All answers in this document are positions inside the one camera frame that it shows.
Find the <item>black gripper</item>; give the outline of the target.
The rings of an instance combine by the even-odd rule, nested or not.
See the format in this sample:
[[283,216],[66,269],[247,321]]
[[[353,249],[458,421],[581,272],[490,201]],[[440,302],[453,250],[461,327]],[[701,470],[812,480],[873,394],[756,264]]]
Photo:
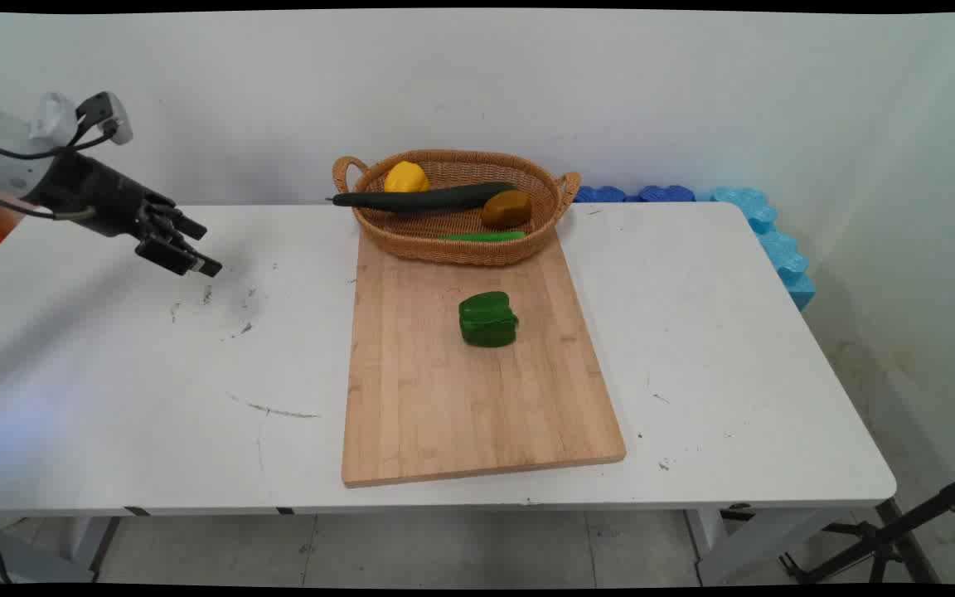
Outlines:
[[51,158],[24,201],[57,215],[81,215],[76,224],[106,237],[132,235],[139,240],[138,256],[179,276],[197,272],[216,277],[222,271],[220,261],[183,239],[201,240],[207,227],[183,215],[174,201],[83,153]]

